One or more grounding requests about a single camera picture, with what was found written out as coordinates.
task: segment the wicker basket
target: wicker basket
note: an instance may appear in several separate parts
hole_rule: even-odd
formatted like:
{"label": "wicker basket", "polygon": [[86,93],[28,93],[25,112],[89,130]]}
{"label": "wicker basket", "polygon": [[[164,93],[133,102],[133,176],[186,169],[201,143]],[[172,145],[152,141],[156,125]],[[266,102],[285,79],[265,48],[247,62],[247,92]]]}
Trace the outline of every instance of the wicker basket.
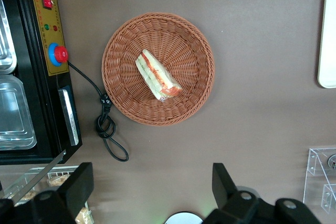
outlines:
{"label": "wicker basket", "polygon": [[[150,51],[182,86],[182,94],[158,101],[142,79],[135,60]],[[102,78],[114,105],[130,119],[171,125],[200,109],[214,83],[214,59],[204,35],[184,18],[146,13],[123,24],[108,42]]]}

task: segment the black power cord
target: black power cord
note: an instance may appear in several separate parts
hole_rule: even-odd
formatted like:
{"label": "black power cord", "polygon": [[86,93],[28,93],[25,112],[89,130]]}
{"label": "black power cord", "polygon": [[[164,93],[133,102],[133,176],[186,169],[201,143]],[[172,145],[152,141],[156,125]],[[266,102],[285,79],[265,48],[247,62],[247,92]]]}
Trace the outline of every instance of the black power cord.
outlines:
{"label": "black power cord", "polygon": [[[82,71],[80,71],[78,68],[76,68],[72,63],[68,61],[68,65],[71,66],[75,71],[77,71],[81,76],[83,76],[88,82],[92,84],[92,86],[96,89],[100,96],[100,102],[102,104],[102,111],[101,115],[97,117],[96,119],[96,131],[98,133],[98,136],[103,139],[104,145],[108,152],[111,154],[112,157],[114,157],[116,160],[120,162],[126,162],[129,159],[128,152],[124,147],[121,146],[116,140],[114,140],[112,137],[116,132],[116,125],[112,118],[109,116],[111,107],[112,107],[112,101],[110,100],[109,96],[105,93],[103,94],[97,85],[89,78],[87,77]],[[111,150],[108,140],[110,140],[113,144],[115,144],[119,149],[121,149],[125,153],[125,158],[119,158],[117,157],[113,151]]]}

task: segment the black machine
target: black machine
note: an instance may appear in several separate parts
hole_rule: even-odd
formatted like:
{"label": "black machine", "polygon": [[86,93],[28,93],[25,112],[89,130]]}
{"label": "black machine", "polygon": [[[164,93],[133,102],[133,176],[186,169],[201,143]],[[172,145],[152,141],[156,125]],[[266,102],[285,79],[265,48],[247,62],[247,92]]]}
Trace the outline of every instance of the black machine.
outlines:
{"label": "black machine", "polygon": [[[0,223],[76,223],[74,216],[93,190],[92,164],[81,164],[70,178],[57,192],[40,193],[18,207],[10,199],[0,199]],[[239,191],[223,164],[213,165],[212,189],[218,209],[203,224],[320,224],[298,200],[278,199],[272,206],[249,191]]]}
{"label": "black machine", "polygon": [[64,163],[82,141],[57,0],[0,0],[0,15],[0,165]]}

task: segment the screw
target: screw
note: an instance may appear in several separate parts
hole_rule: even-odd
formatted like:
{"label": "screw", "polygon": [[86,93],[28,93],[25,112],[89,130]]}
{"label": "screw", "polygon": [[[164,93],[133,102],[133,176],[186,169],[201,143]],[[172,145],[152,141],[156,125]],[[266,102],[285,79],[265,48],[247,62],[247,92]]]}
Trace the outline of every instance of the screw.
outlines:
{"label": "screw", "polygon": [[285,200],[284,205],[290,209],[295,209],[296,205],[294,204],[294,202],[290,201],[290,200]]}
{"label": "screw", "polygon": [[45,193],[42,193],[39,195],[39,200],[46,200],[49,199],[52,196],[53,192],[46,191]]}
{"label": "screw", "polygon": [[330,168],[336,170],[336,154],[331,155],[328,158],[328,165],[329,165]]}
{"label": "screw", "polygon": [[241,195],[241,197],[242,197],[244,200],[250,200],[250,199],[252,199],[252,196],[251,196],[250,194],[246,193],[246,192],[243,192],[243,193],[241,193],[240,195]]}

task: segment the red emergency stop button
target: red emergency stop button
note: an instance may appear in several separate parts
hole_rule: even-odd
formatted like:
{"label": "red emergency stop button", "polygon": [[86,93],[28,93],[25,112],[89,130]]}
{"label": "red emergency stop button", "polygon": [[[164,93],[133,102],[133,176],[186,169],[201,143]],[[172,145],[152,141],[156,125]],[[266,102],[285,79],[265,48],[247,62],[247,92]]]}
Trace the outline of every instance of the red emergency stop button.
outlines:
{"label": "red emergency stop button", "polygon": [[63,63],[68,61],[68,51],[63,46],[57,46],[54,50],[55,59],[58,63]]}

